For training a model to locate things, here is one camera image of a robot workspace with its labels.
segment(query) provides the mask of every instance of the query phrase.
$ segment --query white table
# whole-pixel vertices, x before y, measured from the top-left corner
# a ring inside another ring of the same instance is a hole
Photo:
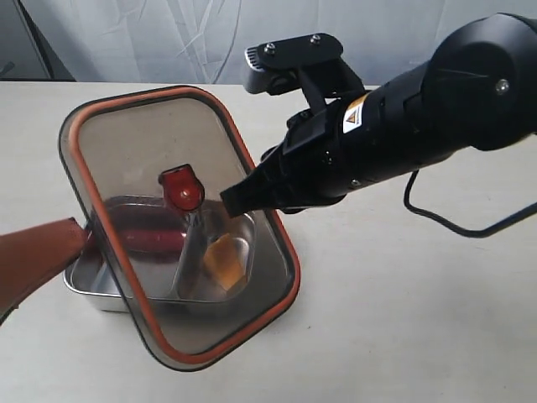
[[[0,83],[0,233],[74,216],[57,152],[83,102],[156,87]],[[305,105],[297,92],[205,87],[254,159]],[[537,140],[461,152],[421,174],[414,201],[481,227],[537,199]],[[94,310],[60,277],[0,329],[1,402],[530,402],[537,396],[537,218],[468,240],[402,205],[406,178],[284,217],[303,281],[293,307],[215,366],[168,370],[130,318]]]

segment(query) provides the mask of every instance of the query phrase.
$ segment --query black cable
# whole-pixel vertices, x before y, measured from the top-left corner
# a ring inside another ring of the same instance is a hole
[[[412,191],[412,186],[414,186],[416,177],[418,176],[419,172],[420,172],[419,170],[412,172],[409,182],[407,183],[406,188],[404,189],[404,206],[413,214],[417,214],[418,216],[429,218],[435,222],[438,222],[441,226],[446,227],[447,229],[453,231],[454,233],[457,233],[458,235],[461,235],[462,237],[488,238],[491,235],[494,235],[495,233],[499,233],[505,228],[511,227],[517,222],[521,222],[525,220],[526,218],[531,217],[535,213],[537,213],[537,202],[536,202],[534,204],[527,206],[526,208],[523,208],[522,210],[519,210],[515,214],[512,214],[504,218],[503,220],[494,223],[490,227],[487,227],[484,229],[472,230],[472,229],[459,227],[458,225],[449,221],[447,218],[444,218],[443,216],[440,216],[428,210],[424,210],[422,208],[415,207],[410,203],[410,192]]]

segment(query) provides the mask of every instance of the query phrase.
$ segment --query orange sponge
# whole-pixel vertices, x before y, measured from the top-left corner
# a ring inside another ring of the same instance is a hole
[[[203,263],[207,272],[225,291],[245,281],[245,270],[229,233],[209,245]]]

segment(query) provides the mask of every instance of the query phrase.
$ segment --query white curtain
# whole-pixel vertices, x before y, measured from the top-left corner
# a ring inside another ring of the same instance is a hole
[[[326,32],[367,84],[427,60],[463,24],[537,18],[535,0],[23,0],[78,81],[242,82],[248,46]]]

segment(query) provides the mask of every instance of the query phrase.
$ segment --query yellow warning sticker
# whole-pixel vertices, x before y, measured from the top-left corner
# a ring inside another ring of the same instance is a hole
[[[343,116],[343,133],[348,133],[355,128],[362,126],[362,107],[366,95],[353,101],[345,111]]]

